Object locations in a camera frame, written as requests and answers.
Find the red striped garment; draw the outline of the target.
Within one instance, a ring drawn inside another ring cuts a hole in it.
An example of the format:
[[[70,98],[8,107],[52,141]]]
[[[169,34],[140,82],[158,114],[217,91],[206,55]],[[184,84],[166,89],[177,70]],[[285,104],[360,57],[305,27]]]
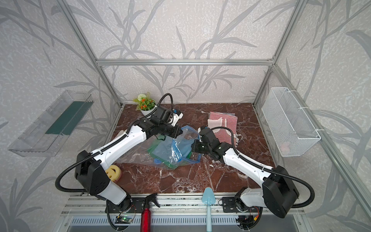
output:
[[[210,112],[208,118],[208,127],[226,127],[233,132],[235,146],[238,145],[237,137],[237,122],[238,117],[234,113],[221,113],[221,112]],[[221,142],[231,143],[232,133],[229,130],[225,129],[214,129],[214,135]]]

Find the clear vacuum bag blue zipper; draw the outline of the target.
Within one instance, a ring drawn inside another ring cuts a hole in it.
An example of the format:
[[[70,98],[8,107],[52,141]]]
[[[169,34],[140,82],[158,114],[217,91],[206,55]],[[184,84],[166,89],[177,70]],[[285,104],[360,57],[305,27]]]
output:
[[[115,161],[118,164],[142,164],[174,170],[181,166],[198,164],[201,154],[192,152],[191,145],[199,139],[199,133],[191,126],[183,126],[183,133],[173,139],[155,135],[134,146]]]

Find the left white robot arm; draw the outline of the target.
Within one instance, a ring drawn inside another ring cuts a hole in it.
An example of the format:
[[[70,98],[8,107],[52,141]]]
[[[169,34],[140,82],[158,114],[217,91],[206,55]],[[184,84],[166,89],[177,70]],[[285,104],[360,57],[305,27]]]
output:
[[[105,199],[114,205],[122,205],[129,200],[129,194],[112,181],[106,171],[135,146],[155,135],[176,138],[182,134],[177,125],[183,117],[178,109],[168,110],[158,106],[148,116],[133,121],[126,132],[110,143],[92,152],[83,150],[77,155],[76,163],[65,169],[55,181],[55,187],[62,192],[88,193],[99,199]],[[66,188],[61,185],[62,178],[70,171],[75,171],[75,179],[82,188]]]

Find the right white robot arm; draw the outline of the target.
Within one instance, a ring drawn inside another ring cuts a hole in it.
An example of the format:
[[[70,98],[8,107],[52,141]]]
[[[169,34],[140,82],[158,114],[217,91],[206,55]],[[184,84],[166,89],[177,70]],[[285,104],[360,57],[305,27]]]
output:
[[[242,188],[235,196],[237,208],[267,208],[279,218],[285,218],[292,208],[309,206],[315,199],[314,188],[306,181],[288,174],[282,166],[264,165],[241,153],[234,142],[220,142],[215,128],[200,127],[200,138],[192,144],[196,153],[231,166],[259,185],[259,188]]]

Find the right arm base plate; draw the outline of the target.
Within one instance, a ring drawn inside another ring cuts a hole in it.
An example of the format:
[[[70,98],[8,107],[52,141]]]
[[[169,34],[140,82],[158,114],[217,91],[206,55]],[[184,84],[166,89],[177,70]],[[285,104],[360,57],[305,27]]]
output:
[[[259,213],[261,208],[246,206],[241,200],[234,197],[222,197],[222,207],[224,213]]]

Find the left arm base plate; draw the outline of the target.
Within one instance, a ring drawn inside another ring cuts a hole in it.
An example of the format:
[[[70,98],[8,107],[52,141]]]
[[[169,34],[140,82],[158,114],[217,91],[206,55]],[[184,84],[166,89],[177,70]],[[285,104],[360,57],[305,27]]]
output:
[[[144,197],[134,197],[130,199],[125,199],[121,204],[115,205],[109,202],[105,209],[105,213],[109,214],[119,214],[119,213],[142,213],[144,209]]]

